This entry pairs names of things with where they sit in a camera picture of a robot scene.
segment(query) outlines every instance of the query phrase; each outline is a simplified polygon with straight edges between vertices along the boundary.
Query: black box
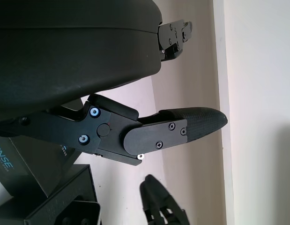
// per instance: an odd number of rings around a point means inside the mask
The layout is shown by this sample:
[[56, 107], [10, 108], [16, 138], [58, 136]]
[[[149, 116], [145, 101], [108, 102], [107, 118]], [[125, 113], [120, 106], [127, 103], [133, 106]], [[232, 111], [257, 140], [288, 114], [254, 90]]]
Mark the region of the black box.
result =
[[89, 165], [73, 165], [49, 198], [14, 197], [0, 206], [0, 225], [54, 225], [69, 206], [73, 210], [75, 201], [86, 202], [86, 207], [92, 204], [96, 210], [91, 212], [100, 214], [100, 206], [94, 205], [97, 197]]
[[[80, 99], [64, 106], [75, 110], [83, 107]], [[73, 148], [30, 137], [0, 136], [0, 182], [11, 196], [48, 197], [80, 154]]]

